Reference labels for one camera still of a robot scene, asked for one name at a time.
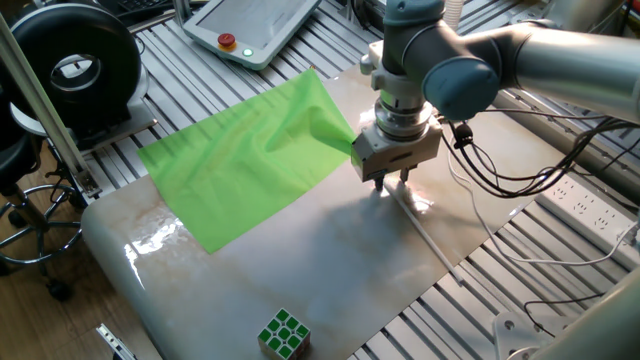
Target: red emergency stop button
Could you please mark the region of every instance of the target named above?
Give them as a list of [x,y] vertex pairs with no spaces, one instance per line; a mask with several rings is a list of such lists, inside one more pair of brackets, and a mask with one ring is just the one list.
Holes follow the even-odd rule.
[[236,37],[226,33],[218,36],[218,44],[225,50],[231,50],[236,45]]

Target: stool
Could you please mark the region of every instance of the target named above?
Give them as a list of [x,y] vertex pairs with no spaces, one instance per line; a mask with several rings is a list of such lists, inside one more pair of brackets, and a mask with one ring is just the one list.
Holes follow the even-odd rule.
[[[63,222],[49,220],[60,204],[69,200],[78,207],[84,207],[84,203],[78,191],[66,185],[41,185],[28,190],[21,190],[16,184],[24,175],[36,171],[40,166],[40,150],[42,138],[38,138],[20,126],[18,126],[9,110],[9,101],[0,92],[0,193],[9,201],[0,208],[0,217],[9,209],[9,221],[17,228],[23,228],[7,239],[0,240],[0,275],[8,275],[6,263],[15,265],[38,264],[40,272],[47,279],[49,293],[55,299],[64,301],[71,295],[70,288],[48,276],[44,262],[60,255],[82,237],[80,222]],[[40,212],[29,199],[34,192],[56,189],[62,193],[44,212]],[[55,228],[76,228],[75,235],[60,249],[45,254],[45,234]],[[15,259],[1,252],[2,248],[23,238],[25,235],[35,232],[37,238],[37,257],[33,259]]]

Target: black cable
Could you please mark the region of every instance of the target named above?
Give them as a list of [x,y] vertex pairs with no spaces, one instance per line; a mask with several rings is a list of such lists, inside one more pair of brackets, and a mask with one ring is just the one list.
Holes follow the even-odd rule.
[[603,119],[608,117],[607,115],[594,115],[594,116],[576,116],[576,115],[558,115],[558,114],[548,114],[542,113],[535,110],[522,110],[522,109],[486,109],[481,112],[513,112],[520,114],[534,114],[552,118],[562,118],[562,119],[572,119],[572,120],[595,120],[595,119]]
[[144,43],[144,41],[142,41],[142,39],[140,39],[139,37],[136,37],[136,40],[140,41],[140,44],[142,44],[142,50],[140,50],[140,54],[142,55],[144,54],[144,51],[147,50],[147,44]]
[[51,191],[51,195],[49,195],[49,201],[51,201],[52,204],[55,203],[60,203],[62,204],[63,202],[69,200],[69,194],[65,194],[65,196],[62,197],[62,199],[60,199],[60,201],[58,201],[58,199],[53,199],[53,195],[56,194],[56,191],[58,191],[58,189],[60,189],[60,184],[62,183],[62,180],[64,180],[64,178],[62,176],[60,176],[60,179],[58,179],[58,181],[56,182],[55,185],[53,185],[53,190]]
[[[489,154],[487,154],[486,151],[484,151],[484,149],[482,149],[480,146],[476,145],[475,143],[471,144],[473,151],[476,153],[476,156],[478,157],[478,160],[480,160],[480,163],[482,164],[482,166],[484,166],[485,169],[487,169],[487,171],[491,172],[492,174],[494,174],[494,176],[496,177],[496,185],[500,186],[500,178],[498,177],[498,169],[496,168],[496,164],[493,163],[493,160],[491,159],[491,156],[489,156]],[[489,164],[487,164],[484,159],[480,156],[480,153],[482,153],[484,156],[487,157],[487,159],[489,160]]]
[[602,174],[605,170],[607,170],[609,167],[611,167],[611,165],[615,164],[615,162],[618,161],[625,154],[627,154],[631,150],[633,150],[636,146],[638,146],[638,144],[640,144],[640,138],[638,138],[638,140],[636,140],[636,142],[634,142],[633,145],[631,145],[630,147],[626,148],[623,152],[618,154],[618,156],[614,157],[611,161],[609,161],[601,169],[599,169],[599,170],[597,170],[597,171],[595,171],[593,173],[581,173],[581,172],[579,172],[577,170],[574,170],[573,172],[575,172],[576,174],[582,175],[582,176],[598,176],[598,175]]
[[525,302],[523,307],[524,307],[524,312],[527,314],[527,316],[529,317],[529,320],[531,320],[533,325],[537,326],[540,330],[544,331],[545,333],[547,333],[552,338],[555,338],[556,337],[555,335],[550,333],[547,329],[544,328],[544,326],[542,326],[542,324],[540,324],[539,322],[537,322],[537,321],[535,321],[533,319],[533,316],[531,315],[531,313],[527,309],[527,306],[529,306],[531,304],[547,304],[547,305],[549,305],[549,304],[570,304],[570,303],[574,303],[574,302],[580,302],[580,301],[595,299],[597,297],[601,297],[602,295],[604,295],[604,293],[595,294],[595,295],[591,295],[591,296],[586,296],[586,297],[579,298],[579,299],[560,300],[560,301],[532,300],[532,301]]
[[[453,123],[450,122],[449,125],[451,127],[451,131],[454,134],[456,142],[458,144],[462,144],[463,142],[459,138],[459,136],[458,136],[458,134],[456,132],[456,128],[453,125]],[[453,153],[453,155],[456,158],[456,161],[458,161],[458,163],[460,163],[460,165],[471,176],[471,178],[483,190],[489,192],[491,195],[494,195],[494,196],[497,196],[497,197],[500,197],[500,198],[515,198],[515,197],[520,197],[520,196],[530,196],[530,195],[539,194],[539,193],[551,188],[558,181],[560,181],[562,176],[564,176],[567,172],[569,172],[571,170],[571,165],[573,164],[575,159],[578,157],[578,155],[580,155],[580,153],[588,146],[589,142],[591,141],[591,139],[593,139],[593,137],[595,137],[596,135],[598,135],[598,134],[600,134],[602,132],[605,132],[605,131],[612,131],[612,130],[617,130],[617,129],[621,129],[621,128],[629,128],[629,127],[637,128],[637,127],[640,127],[640,126],[634,125],[634,124],[624,123],[624,122],[621,122],[621,121],[618,121],[618,120],[613,120],[613,119],[608,119],[608,120],[605,120],[605,121],[601,122],[600,124],[598,124],[598,126],[596,126],[596,128],[594,128],[592,130],[585,131],[584,133],[581,133],[580,135],[578,135],[576,137],[576,141],[574,143],[573,149],[556,166],[547,167],[545,169],[542,169],[540,172],[538,172],[538,174],[533,175],[533,176],[517,177],[517,178],[516,177],[506,177],[506,176],[498,174],[497,171],[492,170],[489,166],[486,166],[486,164],[483,164],[487,168],[487,171],[489,173],[493,174],[494,176],[498,176],[500,178],[505,178],[505,179],[511,180],[511,181],[531,181],[529,183],[529,185],[527,185],[524,188],[522,188],[520,190],[517,190],[517,191],[506,190],[506,189],[502,188],[499,184],[495,184],[491,180],[489,180],[482,173],[482,171],[480,171],[476,167],[476,165],[473,163],[473,161],[471,161],[471,159],[469,158],[469,155],[466,153],[466,151],[464,149],[464,146],[460,147],[460,153],[464,157],[465,162],[467,163],[469,168],[471,168],[473,173],[468,171],[467,167],[464,166],[464,164],[462,164],[460,158],[457,156],[456,153]],[[443,136],[443,139],[444,139],[444,142],[445,142],[446,146],[449,148],[450,151],[452,151],[451,145],[449,144],[447,139],[444,136]],[[556,175],[547,184],[544,184],[544,182],[547,181],[554,173],[558,173],[558,175]]]
[[627,26],[627,23],[629,22],[629,14],[631,14],[632,7],[633,7],[633,0],[627,1],[627,9],[624,11],[624,16],[622,17],[620,29],[618,29],[618,36],[624,35],[624,28]]

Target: rubik's cube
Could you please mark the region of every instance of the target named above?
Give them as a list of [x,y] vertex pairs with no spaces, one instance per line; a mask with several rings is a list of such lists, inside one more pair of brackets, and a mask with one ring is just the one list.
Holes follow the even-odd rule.
[[272,360],[295,360],[309,346],[310,339],[309,329],[280,309],[258,335],[258,344]]

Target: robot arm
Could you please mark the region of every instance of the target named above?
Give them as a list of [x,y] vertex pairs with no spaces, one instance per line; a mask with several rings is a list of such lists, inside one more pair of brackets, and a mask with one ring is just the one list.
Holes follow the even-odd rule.
[[376,122],[352,146],[362,181],[381,189],[384,175],[397,170],[406,181],[410,169],[437,155],[441,129],[429,119],[431,105],[467,120],[501,89],[640,124],[640,41],[561,31],[549,20],[460,37],[443,13],[442,0],[387,1],[384,40],[361,61],[380,90]]
[[469,119],[499,89],[518,87],[640,123],[640,42],[544,20],[460,37],[441,20],[443,6],[388,1],[382,62],[419,84],[446,117]]

